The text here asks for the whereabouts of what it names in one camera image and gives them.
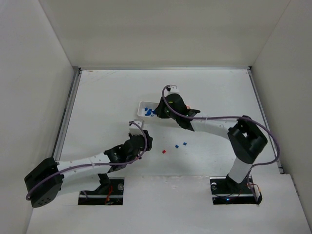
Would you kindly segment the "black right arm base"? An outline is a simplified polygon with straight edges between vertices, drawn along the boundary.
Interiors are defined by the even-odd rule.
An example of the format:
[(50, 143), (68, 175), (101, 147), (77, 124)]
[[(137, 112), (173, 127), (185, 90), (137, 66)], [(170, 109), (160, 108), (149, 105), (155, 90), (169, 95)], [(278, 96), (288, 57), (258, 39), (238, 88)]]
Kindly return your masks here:
[(259, 205), (262, 193), (252, 176), (249, 182), (245, 178), (241, 183), (236, 183), (227, 177), (210, 177), (210, 188), (214, 205), (255, 204)]

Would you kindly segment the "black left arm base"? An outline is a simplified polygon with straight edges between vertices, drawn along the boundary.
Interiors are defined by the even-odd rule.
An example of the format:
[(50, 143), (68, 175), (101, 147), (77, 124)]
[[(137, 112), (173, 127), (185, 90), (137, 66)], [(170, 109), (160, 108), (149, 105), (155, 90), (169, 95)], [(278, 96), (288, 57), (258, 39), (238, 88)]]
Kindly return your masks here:
[(98, 174), (100, 184), (93, 191), (81, 191), (78, 197), (80, 206), (115, 206), (123, 205), (123, 177), (111, 177)]

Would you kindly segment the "blue lego arch piece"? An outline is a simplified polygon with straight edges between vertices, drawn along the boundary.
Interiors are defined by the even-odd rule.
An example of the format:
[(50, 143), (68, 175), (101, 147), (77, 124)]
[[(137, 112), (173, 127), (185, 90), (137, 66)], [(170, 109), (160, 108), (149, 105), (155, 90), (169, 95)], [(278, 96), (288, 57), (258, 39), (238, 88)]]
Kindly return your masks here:
[(152, 108), (144, 108), (144, 116), (145, 117), (153, 117), (155, 115), (155, 111)]

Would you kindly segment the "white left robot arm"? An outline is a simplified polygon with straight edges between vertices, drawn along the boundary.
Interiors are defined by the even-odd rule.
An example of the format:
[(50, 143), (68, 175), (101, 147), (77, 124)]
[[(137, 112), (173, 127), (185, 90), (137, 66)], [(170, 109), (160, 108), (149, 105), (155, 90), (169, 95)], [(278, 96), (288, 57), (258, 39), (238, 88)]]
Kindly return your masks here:
[(49, 157), (24, 178), (26, 200), (33, 208), (45, 206), (57, 196), (86, 190), (103, 191), (110, 180), (108, 174), (120, 171), (151, 150), (153, 138), (147, 130), (96, 156), (73, 161), (55, 161)]

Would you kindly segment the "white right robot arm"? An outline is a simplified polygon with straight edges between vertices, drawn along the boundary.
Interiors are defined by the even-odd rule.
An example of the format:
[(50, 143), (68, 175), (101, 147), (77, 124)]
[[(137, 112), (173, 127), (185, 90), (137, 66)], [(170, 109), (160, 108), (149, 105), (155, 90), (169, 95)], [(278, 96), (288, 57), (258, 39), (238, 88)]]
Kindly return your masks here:
[(199, 110), (188, 109), (179, 94), (161, 97), (155, 109), (158, 118), (171, 118), (185, 130), (206, 132), (222, 137), (230, 142), (236, 156), (227, 178), (240, 184), (268, 140), (248, 116), (239, 119), (210, 119)]

